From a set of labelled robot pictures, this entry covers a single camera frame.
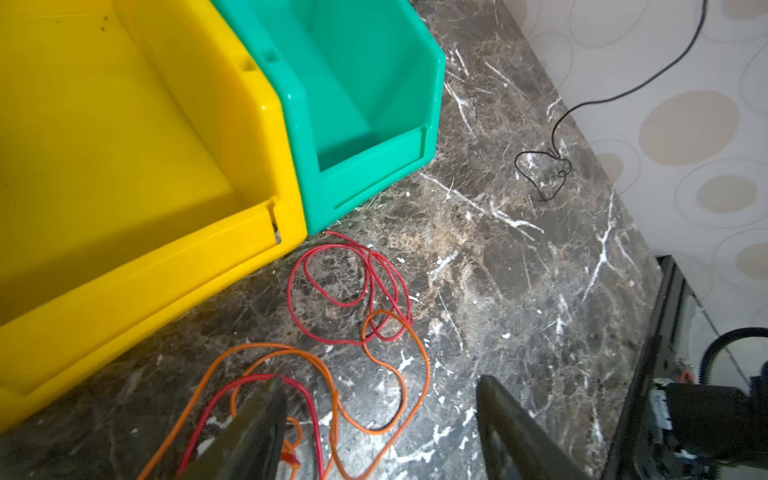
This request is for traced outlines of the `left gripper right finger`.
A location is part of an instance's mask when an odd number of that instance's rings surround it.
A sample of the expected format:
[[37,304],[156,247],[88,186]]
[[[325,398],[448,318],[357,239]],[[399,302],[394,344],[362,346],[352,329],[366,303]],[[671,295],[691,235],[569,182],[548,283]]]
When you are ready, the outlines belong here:
[[587,477],[495,377],[480,377],[476,402],[479,438],[488,478]]

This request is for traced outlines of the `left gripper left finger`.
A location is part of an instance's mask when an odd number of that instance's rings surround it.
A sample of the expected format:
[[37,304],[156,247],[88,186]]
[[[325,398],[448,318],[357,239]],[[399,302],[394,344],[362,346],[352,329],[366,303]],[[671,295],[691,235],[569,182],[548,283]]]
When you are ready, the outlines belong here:
[[269,380],[182,479],[274,479],[281,459],[287,407],[284,384]]

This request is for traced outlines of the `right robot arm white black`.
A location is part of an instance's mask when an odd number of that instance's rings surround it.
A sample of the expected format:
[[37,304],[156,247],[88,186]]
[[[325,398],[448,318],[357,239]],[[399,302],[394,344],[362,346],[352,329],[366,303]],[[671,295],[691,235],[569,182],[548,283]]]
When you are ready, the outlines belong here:
[[651,391],[658,427],[671,433],[677,453],[706,462],[707,476],[718,468],[767,468],[767,367],[749,380],[750,392],[710,383],[718,355],[730,344],[748,338],[766,338],[764,327],[746,327],[725,333],[704,353],[696,383],[671,382]]

